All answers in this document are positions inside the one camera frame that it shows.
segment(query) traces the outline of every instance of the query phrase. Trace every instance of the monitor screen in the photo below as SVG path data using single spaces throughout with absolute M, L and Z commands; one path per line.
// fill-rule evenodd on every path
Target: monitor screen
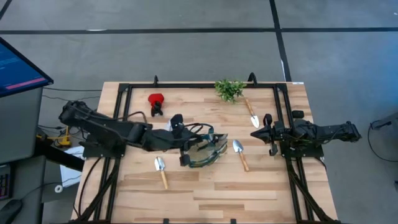
M 0 97 L 52 83 L 48 75 L 0 38 Z

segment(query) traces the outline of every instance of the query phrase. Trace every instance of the green plant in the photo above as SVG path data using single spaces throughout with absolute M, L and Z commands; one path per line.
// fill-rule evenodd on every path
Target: green plant
M 246 86 L 243 82 L 230 82 L 227 79 L 216 82 L 215 87 L 219 97 L 225 102 L 235 103 L 235 97 L 243 96 L 242 91 Z

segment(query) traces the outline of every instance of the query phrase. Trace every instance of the keyboard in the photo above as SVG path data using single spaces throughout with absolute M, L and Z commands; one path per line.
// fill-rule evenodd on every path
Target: keyboard
M 9 164 L 0 165 L 0 200 L 12 196 L 12 174 Z

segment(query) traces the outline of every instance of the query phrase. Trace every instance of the concrete floor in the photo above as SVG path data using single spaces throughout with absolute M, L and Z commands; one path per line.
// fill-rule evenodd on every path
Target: concrete floor
M 393 0 L 277 0 L 287 27 L 398 27 Z M 0 30 L 273 27 L 268 0 L 13 0 Z M 270 33 L 2 35 L 54 80 L 54 88 L 99 89 L 105 81 L 283 81 L 277 39 Z M 283 33 L 290 74 L 305 82 L 319 125 L 357 125 L 356 144 L 324 147 L 330 187 L 345 223 L 396 223 L 398 163 L 378 159 L 366 140 L 371 121 L 398 111 L 398 33 Z M 77 99 L 92 92 L 44 91 Z M 96 108 L 98 99 L 87 100 Z M 40 124 L 59 125 L 65 102 L 43 98 Z M 398 160 L 390 127 L 371 133 L 383 157 Z M 48 176 L 59 179 L 53 164 Z M 45 204 L 43 223 L 66 222 L 76 187 Z

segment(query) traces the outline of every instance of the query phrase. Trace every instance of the wooden tabletop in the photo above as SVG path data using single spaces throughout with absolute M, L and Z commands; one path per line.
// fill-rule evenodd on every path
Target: wooden tabletop
M 119 83 L 106 82 L 103 87 L 98 112 L 113 116 Z M 293 110 L 303 110 L 304 119 L 312 121 L 312 114 L 303 84 L 287 83 L 290 104 Z M 164 116 L 151 118 L 151 93 L 165 97 Z M 245 89 L 244 95 L 252 104 L 260 121 L 266 113 L 277 119 L 274 94 L 271 89 Z M 286 111 L 282 100 L 284 116 Z M 250 137 L 256 128 L 251 124 L 249 111 L 243 99 L 236 104 L 225 103 L 214 89 L 204 88 L 140 88 L 133 89 L 129 112 L 143 111 L 154 129 L 165 128 L 175 114 L 183 114 L 184 123 L 209 123 L 216 133 L 228 133 L 228 148 L 216 163 L 203 168 L 181 167 L 179 151 L 146 152 L 128 146 L 121 161 L 118 187 L 112 222 L 115 223 L 161 223 L 169 218 L 172 223 L 206 222 L 229 223 L 231 218 L 238 223 L 294 223 L 292 197 L 284 158 L 268 154 L 270 145 Z M 137 115 L 129 118 L 142 121 Z M 241 141 L 250 171 L 245 172 L 239 155 L 232 148 L 232 140 Z M 169 189 L 165 190 L 160 172 L 155 170 L 154 159 L 160 156 L 165 161 L 165 173 Z M 76 207 L 83 180 L 96 159 L 88 159 L 82 173 Z M 86 208 L 100 184 L 103 169 L 102 159 L 94 168 L 83 194 Z M 325 168 L 315 159 L 303 159 L 308 188 L 326 214 L 337 218 Z M 105 195 L 101 217 L 104 218 L 108 194 Z M 299 193 L 302 216 L 306 218 L 305 206 Z

